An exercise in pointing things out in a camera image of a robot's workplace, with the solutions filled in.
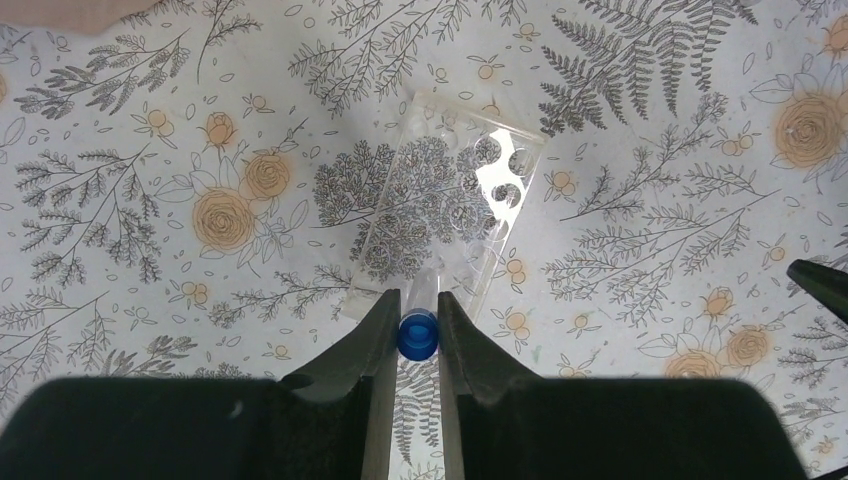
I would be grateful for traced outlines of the clear plastic zip bag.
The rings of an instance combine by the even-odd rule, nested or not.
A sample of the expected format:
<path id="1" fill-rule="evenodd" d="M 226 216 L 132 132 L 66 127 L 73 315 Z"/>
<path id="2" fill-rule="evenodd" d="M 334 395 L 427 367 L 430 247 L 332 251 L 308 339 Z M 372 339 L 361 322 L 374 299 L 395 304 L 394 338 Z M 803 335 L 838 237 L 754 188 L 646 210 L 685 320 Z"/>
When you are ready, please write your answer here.
<path id="1" fill-rule="evenodd" d="M 470 318 L 485 302 L 547 136 L 419 91 L 403 122 L 341 311 L 427 273 Z"/>

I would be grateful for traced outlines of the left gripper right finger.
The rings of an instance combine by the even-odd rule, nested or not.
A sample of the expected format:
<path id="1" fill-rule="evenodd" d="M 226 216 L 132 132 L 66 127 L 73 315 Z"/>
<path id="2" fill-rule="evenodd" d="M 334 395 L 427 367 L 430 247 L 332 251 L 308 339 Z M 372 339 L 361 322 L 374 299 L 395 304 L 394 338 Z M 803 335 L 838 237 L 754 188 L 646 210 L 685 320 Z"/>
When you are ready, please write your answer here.
<path id="1" fill-rule="evenodd" d="M 438 297 L 449 479 L 802 479 L 774 411 L 729 379 L 554 379 Z"/>

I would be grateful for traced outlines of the pink plastic bin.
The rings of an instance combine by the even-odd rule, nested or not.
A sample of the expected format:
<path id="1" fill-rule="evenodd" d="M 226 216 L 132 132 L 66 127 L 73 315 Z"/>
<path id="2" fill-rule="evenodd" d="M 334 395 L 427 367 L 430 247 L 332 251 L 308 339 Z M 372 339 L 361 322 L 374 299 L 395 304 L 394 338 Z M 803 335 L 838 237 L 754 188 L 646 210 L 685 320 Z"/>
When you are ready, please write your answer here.
<path id="1" fill-rule="evenodd" d="M 1 0 L 1 22 L 95 35 L 155 0 Z"/>

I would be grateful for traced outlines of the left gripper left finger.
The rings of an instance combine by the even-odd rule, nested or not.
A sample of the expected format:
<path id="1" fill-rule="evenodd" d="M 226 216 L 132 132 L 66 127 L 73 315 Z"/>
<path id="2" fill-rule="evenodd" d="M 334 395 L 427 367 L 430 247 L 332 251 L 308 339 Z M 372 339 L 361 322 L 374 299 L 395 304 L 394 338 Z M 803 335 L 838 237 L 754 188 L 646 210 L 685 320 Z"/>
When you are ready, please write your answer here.
<path id="1" fill-rule="evenodd" d="M 280 380 L 63 378 L 1 436 L 5 479 L 384 479 L 400 294 Z"/>

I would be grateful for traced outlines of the blue-capped test tube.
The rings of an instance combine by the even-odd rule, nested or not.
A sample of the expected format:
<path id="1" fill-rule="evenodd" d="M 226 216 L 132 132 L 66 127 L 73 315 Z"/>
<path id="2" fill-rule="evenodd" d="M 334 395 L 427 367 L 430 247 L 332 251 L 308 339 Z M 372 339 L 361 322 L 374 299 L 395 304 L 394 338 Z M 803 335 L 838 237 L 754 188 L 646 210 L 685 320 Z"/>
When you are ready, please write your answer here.
<path id="1" fill-rule="evenodd" d="M 413 279 L 397 334 L 397 349 L 410 361 L 425 361 L 436 352 L 438 333 L 439 273 L 422 269 Z"/>

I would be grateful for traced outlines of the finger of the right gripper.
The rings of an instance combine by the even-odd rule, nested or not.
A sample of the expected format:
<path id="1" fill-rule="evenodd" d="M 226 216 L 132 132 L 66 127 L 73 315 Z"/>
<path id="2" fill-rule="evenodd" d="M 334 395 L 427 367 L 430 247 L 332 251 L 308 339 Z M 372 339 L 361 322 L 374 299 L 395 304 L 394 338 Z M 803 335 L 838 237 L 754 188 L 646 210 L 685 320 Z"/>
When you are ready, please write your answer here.
<path id="1" fill-rule="evenodd" d="M 808 260 L 795 260 L 787 275 L 844 324 L 847 323 L 847 273 Z"/>

